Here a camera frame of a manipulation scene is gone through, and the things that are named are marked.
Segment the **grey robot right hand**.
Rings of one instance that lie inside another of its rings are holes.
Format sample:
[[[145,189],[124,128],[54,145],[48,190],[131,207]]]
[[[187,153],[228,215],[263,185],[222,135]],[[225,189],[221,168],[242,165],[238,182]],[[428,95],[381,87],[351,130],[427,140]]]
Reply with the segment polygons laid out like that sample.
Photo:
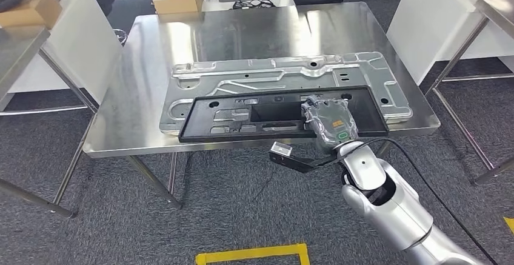
[[[358,128],[344,99],[307,97],[301,104],[305,122],[316,134],[316,144],[325,153],[358,138]]]

